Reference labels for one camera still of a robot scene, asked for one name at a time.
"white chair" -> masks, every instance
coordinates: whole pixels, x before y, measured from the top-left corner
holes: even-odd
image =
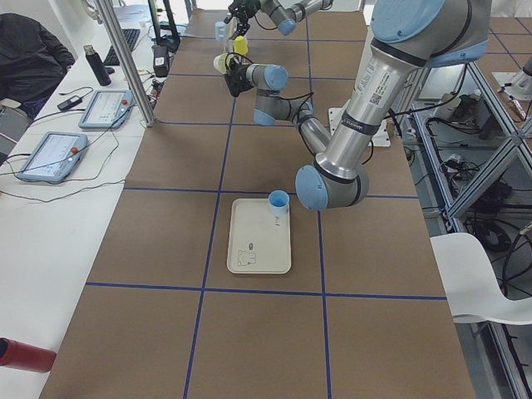
[[[482,244],[468,233],[431,238],[455,323],[532,324],[532,298],[505,297]]]

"blue cup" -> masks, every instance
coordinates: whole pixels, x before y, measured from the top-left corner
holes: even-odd
[[[269,210],[273,216],[283,216],[288,212],[290,197],[285,191],[275,190],[268,196]]]

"yellow cup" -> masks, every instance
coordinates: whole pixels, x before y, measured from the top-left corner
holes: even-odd
[[[241,56],[248,54],[248,43],[244,36],[237,36],[234,39],[234,52],[237,52]]]

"white tray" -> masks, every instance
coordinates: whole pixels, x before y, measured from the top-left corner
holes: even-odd
[[[237,199],[231,211],[227,268],[231,273],[287,273],[290,210],[273,216],[267,199]]]

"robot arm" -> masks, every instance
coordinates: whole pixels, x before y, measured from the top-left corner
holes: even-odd
[[[249,19],[260,10],[265,12],[275,23],[279,31],[287,36],[307,15],[319,10],[326,10],[333,5],[333,0],[302,0],[290,8],[284,8],[278,0],[233,0],[229,5],[229,13],[224,19],[229,23],[233,17],[238,19],[232,39],[244,36],[250,28]]]
[[[379,0],[372,17],[372,58],[361,66],[365,71],[333,136],[313,116],[311,106],[282,100],[278,95],[282,89],[259,88],[257,123],[272,125],[275,119],[291,118],[315,154],[313,165],[304,166],[296,176],[298,198],[306,208],[350,206],[364,198],[368,182],[362,155],[409,74],[422,67],[460,65],[482,57],[490,3]]]

